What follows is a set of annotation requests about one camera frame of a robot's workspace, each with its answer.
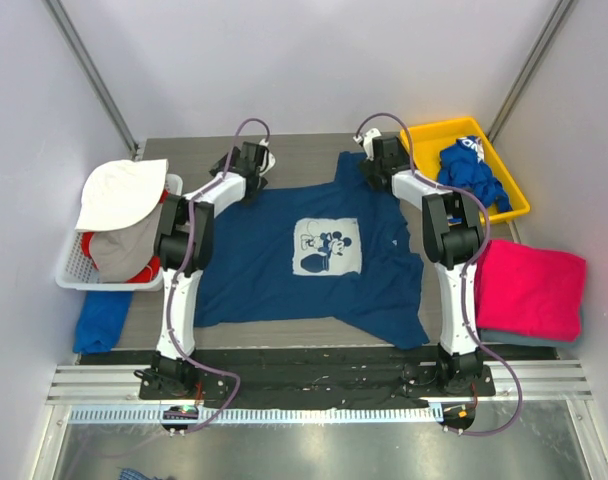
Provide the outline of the pink folded t shirt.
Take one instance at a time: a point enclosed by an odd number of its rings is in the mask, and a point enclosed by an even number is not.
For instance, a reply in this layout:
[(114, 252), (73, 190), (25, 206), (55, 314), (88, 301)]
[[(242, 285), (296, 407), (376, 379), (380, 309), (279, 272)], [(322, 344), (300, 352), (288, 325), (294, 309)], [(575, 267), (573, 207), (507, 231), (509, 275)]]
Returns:
[(476, 324), (486, 330), (573, 342), (582, 331), (586, 276), (586, 260), (572, 253), (493, 240), (477, 263)]

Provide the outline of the grey folded t shirt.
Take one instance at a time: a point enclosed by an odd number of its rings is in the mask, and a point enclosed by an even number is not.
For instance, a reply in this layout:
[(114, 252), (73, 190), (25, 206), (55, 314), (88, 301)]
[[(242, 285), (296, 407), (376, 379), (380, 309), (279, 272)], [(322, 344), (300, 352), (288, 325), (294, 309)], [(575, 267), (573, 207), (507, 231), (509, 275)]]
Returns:
[(573, 317), (578, 324), (578, 335), (572, 341), (555, 340), (541, 336), (522, 335), (522, 314), (517, 308), (506, 308), (492, 311), (486, 308), (476, 313), (478, 337), (485, 343), (503, 343), (527, 347), (571, 348), (581, 338), (583, 326), (582, 310), (579, 309)]

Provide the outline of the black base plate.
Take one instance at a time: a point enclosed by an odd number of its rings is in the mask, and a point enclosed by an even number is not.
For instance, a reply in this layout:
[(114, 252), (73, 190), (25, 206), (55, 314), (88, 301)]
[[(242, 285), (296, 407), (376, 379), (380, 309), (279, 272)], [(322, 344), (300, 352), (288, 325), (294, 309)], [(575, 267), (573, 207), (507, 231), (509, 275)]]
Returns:
[(436, 347), (202, 350), (204, 368), (154, 354), (138, 369), (140, 396), (198, 399), (211, 408), (329, 410), (421, 408), (437, 397), (492, 397), (480, 355), (449, 366)]

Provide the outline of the white t shirt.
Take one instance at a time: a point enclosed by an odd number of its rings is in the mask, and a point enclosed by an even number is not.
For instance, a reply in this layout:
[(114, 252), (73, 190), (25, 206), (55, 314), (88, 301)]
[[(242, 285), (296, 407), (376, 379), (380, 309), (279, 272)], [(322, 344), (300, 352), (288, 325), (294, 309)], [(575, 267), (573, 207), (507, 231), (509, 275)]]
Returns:
[(98, 166), (83, 186), (75, 230), (120, 230), (143, 220), (160, 202), (167, 171), (167, 159), (124, 159)]

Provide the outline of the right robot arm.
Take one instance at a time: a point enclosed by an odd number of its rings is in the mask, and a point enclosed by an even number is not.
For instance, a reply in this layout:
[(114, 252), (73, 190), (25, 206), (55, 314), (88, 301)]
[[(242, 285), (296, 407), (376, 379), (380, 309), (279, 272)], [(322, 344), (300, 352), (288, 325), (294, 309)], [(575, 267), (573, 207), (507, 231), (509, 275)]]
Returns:
[(440, 391), (459, 394), (483, 372), (472, 261), (485, 241), (478, 205), (469, 194), (417, 170), (400, 138), (371, 129), (355, 135), (354, 141), (366, 154), (359, 170), (368, 185), (390, 192), (421, 212), (423, 248), (436, 269), (442, 305), (435, 380)]

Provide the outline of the blue folded t shirt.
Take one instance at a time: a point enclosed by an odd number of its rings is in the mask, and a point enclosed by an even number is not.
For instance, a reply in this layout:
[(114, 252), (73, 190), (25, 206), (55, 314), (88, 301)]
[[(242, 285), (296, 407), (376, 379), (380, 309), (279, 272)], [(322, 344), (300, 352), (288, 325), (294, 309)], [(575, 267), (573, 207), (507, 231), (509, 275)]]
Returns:
[(132, 291), (89, 291), (75, 328), (73, 352), (110, 352), (119, 343), (132, 299)]

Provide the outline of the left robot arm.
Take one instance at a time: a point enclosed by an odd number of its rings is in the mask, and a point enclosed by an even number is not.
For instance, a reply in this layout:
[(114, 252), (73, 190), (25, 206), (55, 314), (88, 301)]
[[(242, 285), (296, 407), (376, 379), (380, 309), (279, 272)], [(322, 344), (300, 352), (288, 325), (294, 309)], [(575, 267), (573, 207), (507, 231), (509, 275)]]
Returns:
[(154, 240), (163, 276), (162, 327), (151, 365), (135, 372), (142, 399), (184, 399), (197, 389), (194, 317), (200, 280), (214, 252), (215, 219), (233, 204), (254, 199), (274, 165), (267, 139), (245, 141), (216, 162), (207, 184), (164, 201)]

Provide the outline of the dark blue mickey t shirt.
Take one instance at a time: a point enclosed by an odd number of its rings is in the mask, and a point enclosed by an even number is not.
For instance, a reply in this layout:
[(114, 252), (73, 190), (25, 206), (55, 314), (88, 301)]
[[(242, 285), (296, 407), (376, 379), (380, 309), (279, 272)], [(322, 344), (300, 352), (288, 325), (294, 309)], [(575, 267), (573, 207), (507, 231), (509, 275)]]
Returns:
[(424, 345), (424, 263), (398, 200), (370, 188), (359, 153), (325, 184), (263, 191), (215, 219), (194, 324), (334, 317), (400, 349)]

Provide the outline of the aluminium frame post left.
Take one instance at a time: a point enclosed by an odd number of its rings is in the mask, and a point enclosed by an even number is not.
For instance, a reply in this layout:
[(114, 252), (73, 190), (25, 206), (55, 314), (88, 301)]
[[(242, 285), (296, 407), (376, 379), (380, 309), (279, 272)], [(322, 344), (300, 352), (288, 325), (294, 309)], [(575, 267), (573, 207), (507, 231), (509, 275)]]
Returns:
[(111, 95), (63, 2), (60, 0), (44, 0), (43, 4), (75, 57), (118, 136), (126, 146), (131, 158), (135, 159), (139, 151), (139, 144), (128, 127), (124, 116)]

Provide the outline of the checkered cloth bottom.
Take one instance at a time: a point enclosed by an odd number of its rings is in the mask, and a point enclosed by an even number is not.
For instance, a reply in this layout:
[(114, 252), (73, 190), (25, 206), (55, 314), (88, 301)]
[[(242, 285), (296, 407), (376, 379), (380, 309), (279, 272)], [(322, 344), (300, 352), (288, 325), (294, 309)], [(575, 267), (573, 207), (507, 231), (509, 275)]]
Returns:
[(149, 476), (132, 468), (123, 468), (118, 475), (118, 480), (164, 480), (164, 478)]

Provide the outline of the white plastic laundry basket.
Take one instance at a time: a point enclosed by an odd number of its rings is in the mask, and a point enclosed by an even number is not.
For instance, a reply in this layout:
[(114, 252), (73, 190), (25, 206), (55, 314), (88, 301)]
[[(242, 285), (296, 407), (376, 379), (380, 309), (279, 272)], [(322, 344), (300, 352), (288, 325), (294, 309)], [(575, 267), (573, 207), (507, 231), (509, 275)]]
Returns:
[(55, 282), (64, 289), (78, 291), (158, 291), (163, 276), (158, 272), (149, 282), (104, 283), (99, 273), (81, 249), (82, 234), (71, 231), (66, 240), (55, 272)]

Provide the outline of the aluminium frame post right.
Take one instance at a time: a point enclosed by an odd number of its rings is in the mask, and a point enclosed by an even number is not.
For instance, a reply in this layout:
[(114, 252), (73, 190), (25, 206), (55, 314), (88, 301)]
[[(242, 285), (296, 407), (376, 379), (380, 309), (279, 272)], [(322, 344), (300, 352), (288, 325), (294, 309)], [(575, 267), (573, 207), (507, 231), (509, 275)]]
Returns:
[(486, 132), (487, 138), (491, 143), (494, 143), (499, 138), (510, 116), (517, 107), (519, 100), (535, 77), (576, 4), (576, 0), (558, 0), (554, 3), (553, 9), (537, 35), (490, 128)]

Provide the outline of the aluminium frame post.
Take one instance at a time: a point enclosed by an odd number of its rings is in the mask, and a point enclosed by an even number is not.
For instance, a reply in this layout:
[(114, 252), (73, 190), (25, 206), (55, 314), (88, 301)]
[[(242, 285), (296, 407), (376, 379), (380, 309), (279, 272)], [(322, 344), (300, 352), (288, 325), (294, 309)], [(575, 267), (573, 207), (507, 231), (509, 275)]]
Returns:
[(139, 151), (139, 144), (128, 127), (124, 116), (111, 95), (63, 2), (60, 0), (44, 0), (43, 4), (75, 57), (118, 136), (126, 146), (131, 158), (135, 159)]
[(494, 143), (499, 138), (510, 116), (517, 107), (519, 100), (535, 77), (576, 4), (576, 0), (558, 0), (554, 3), (553, 9), (537, 35), (490, 128), (486, 132), (487, 138), (491, 143)]

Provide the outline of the royal blue t shirt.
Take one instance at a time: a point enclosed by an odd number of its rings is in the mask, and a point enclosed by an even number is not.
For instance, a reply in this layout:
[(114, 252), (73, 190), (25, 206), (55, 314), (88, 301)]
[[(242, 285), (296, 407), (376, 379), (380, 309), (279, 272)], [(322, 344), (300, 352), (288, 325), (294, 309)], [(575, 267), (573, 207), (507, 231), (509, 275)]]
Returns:
[(499, 213), (512, 209), (502, 183), (485, 162), (485, 151), (478, 136), (459, 137), (440, 154), (440, 184), (466, 189), (486, 207), (495, 205)]

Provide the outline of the yellow plastic tray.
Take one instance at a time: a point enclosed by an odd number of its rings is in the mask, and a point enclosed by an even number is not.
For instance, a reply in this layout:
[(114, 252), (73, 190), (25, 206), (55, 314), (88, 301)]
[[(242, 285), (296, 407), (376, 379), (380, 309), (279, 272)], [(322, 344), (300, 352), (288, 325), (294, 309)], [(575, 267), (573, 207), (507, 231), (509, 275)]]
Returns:
[(509, 222), (530, 212), (525, 195), (474, 118), (413, 126), (399, 137), (406, 148), (413, 148), (423, 175), (471, 191), (491, 222)]

